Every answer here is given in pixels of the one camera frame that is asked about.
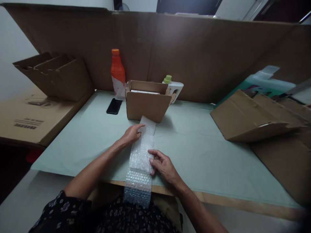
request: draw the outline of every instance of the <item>person's left hand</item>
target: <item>person's left hand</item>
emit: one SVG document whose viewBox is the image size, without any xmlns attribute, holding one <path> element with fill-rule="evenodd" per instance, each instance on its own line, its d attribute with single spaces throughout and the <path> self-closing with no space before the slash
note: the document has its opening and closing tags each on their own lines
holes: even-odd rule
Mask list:
<svg viewBox="0 0 311 233">
<path fill-rule="evenodd" d="M 145 124 L 137 124 L 137 125 L 133 125 L 131 127 L 129 127 L 124 135 L 120 138 L 120 141 L 122 143 L 124 143 L 126 146 L 136 142 L 140 136 L 141 136 L 141 132 L 137 132 L 141 127 L 144 127 Z"/>
</svg>

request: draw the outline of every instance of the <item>plastic bottle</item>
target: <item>plastic bottle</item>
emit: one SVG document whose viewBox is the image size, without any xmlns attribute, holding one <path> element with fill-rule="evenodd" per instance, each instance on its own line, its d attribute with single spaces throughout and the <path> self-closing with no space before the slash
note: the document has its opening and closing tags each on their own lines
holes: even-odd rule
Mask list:
<svg viewBox="0 0 311 233">
<path fill-rule="evenodd" d="M 266 66 L 263 70 L 258 71 L 256 74 L 248 76 L 240 85 L 233 89 L 228 95 L 226 95 L 221 101 L 216 105 L 219 106 L 227 98 L 229 98 L 238 89 L 242 89 L 246 94 L 253 94 L 253 96 L 263 93 L 268 97 L 274 97 L 281 95 L 290 89 L 294 88 L 296 85 L 293 83 L 272 79 L 273 74 L 280 68 L 277 66 Z"/>
<path fill-rule="evenodd" d="M 172 82 L 172 76 L 171 75 L 167 75 L 162 83 L 168 84 L 168 86 L 171 88 L 171 92 L 170 92 L 171 94 L 173 94 L 174 92 L 176 93 L 176 98 L 174 99 L 172 104 L 175 103 L 179 93 L 181 92 L 182 88 L 184 87 L 184 84 L 179 83 L 179 82 Z"/>
<path fill-rule="evenodd" d="M 119 49 L 112 49 L 111 78 L 116 99 L 125 99 L 125 70 L 121 62 Z"/>
</svg>

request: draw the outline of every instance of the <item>black floral blouse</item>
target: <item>black floral blouse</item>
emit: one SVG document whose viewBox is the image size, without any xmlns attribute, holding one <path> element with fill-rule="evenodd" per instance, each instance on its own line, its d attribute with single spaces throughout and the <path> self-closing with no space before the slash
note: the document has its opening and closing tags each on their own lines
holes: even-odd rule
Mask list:
<svg viewBox="0 0 311 233">
<path fill-rule="evenodd" d="M 120 196 L 94 212 L 90 209 L 91 201 L 67 197 L 61 191 L 29 232 L 178 232 L 152 202 L 143 208 L 123 202 Z"/>
</svg>

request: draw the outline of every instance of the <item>smartphone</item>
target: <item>smartphone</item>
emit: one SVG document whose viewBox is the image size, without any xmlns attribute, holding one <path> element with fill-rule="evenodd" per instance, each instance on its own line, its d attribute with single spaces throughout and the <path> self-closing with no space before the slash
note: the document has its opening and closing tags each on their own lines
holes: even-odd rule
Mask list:
<svg viewBox="0 0 311 233">
<path fill-rule="evenodd" d="M 123 102 L 122 100 L 116 100 L 115 98 L 113 98 L 110 102 L 110 105 L 109 105 L 106 113 L 117 115 L 122 102 Z"/>
</svg>

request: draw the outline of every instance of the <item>hand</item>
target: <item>hand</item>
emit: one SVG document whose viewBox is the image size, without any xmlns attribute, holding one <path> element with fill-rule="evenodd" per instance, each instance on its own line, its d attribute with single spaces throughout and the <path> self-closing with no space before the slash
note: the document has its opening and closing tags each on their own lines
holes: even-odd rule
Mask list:
<svg viewBox="0 0 311 233">
<path fill-rule="evenodd" d="M 136 142 L 140 136 L 141 132 L 137 132 L 141 127 L 144 127 L 145 124 L 138 124 L 138 125 L 133 125 L 129 127 L 124 135 L 120 138 L 120 141 L 125 145 L 128 146 L 134 142 Z"/>
<path fill-rule="evenodd" d="M 157 160 L 149 159 L 151 166 L 154 168 L 151 173 L 152 176 L 155 174 L 155 171 L 158 170 L 163 178 L 173 186 L 176 186 L 179 182 L 182 181 L 171 159 L 168 156 L 159 150 L 148 150 L 148 152 L 158 158 Z"/>
</svg>

